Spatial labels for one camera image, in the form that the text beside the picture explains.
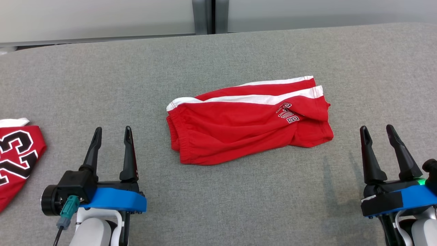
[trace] gray fabric surface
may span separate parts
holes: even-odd
[[[1,118],[27,117],[48,149],[0,214],[0,245],[51,245],[57,218],[43,189],[83,162],[103,127],[100,180],[117,180],[132,127],[148,211],[132,216],[130,245],[384,245],[360,209],[359,127],[397,179],[385,126],[417,163],[437,157],[437,26],[384,24],[51,46],[0,56]],[[334,139],[216,166],[179,163],[167,104],[246,82],[314,75]],[[73,229],[59,245],[68,245]]]

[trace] robotic arm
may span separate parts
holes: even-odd
[[[392,125],[386,127],[390,144],[399,164],[399,180],[387,181],[372,150],[372,138],[366,126],[361,127],[364,198],[361,210],[365,217],[378,218],[387,246],[437,246],[437,161],[428,160],[422,178],[405,144]]]
[[[127,126],[125,131],[125,160],[120,181],[99,182],[96,170],[101,139],[102,128],[98,127],[79,170],[66,171],[57,185],[47,186],[42,194],[42,212],[47,216],[61,216],[54,245],[62,230],[68,229],[69,218],[64,210],[70,207],[79,207],[76,232],[70,246],[127,246],[131,214],[146,212],[147,200],[137,183],[131,128]],[[113,217],[117,223],[101,217]]]

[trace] clothing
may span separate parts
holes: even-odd
[[[173,100],[171,147],[184,164],[215,165],[286,145],[333,138],[329,103],[312,76],[260,81]]]
[[[0,120],[0,212],[23,188],[46,149],[38,126],[12,127],[27,122],[27,119]]]

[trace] white wall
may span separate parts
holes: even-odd
[[[0,43],[194,33],[191,0],[0,3]]]
[[[229,32],[437,23],[437,0],[229,0]]]

